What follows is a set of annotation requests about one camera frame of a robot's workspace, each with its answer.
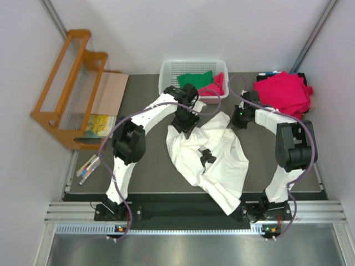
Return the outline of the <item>white t-shirt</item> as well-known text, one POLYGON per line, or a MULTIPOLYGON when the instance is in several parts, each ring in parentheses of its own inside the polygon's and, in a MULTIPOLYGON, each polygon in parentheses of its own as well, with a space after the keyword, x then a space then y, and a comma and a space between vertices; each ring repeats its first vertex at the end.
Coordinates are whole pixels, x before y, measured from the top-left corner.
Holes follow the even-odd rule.
POLYGON ((230 117, 218 112, 189 138, 182 133, 168 135, 166 145, 178 172, 192 186, 207 192, 226 215, 241 203, 249 161, 240 140, 227 128, 230 117))

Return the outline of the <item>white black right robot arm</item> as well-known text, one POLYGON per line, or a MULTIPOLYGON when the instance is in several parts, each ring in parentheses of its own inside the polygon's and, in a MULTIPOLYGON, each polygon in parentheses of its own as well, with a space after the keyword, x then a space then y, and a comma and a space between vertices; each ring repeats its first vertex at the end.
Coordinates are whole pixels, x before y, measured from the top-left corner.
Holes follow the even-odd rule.
POLYGON ((254 122, 276 136, 276 172, 265 189, 266 201, 260 203, 259 213, 272 219, 279 213, 278 203, 288 200, 288 192, 296 180, 317 161, 317 148, 313 125, 309 120, 299 120, 272 107, 261 105, 258 92, 243 91, 241 103, 235 106, 228 128, 246 129, 254 122))

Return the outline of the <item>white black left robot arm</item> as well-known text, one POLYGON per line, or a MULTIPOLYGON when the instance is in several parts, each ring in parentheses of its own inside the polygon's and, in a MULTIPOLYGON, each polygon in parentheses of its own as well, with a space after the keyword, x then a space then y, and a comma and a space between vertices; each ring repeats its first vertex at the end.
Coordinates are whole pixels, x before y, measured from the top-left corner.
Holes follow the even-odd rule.
POLYGON ((111 145, 113 148, 113 176, 106 192, 111 201, 106 212, 112 219, 124 217, 126 207, 123 201, 128 196, 128 185, 136 163, 142 159, 146 151, 146 135, 165 117, 174 114, 171 122, 173 128, 189 138, 192 130, 200 121, 197 110, 193 110, 199 102, 197 89, 187 84, 182 89, 167 87, 164 92, 144 110, 131 117, 121 117, 113 132, 111 145))

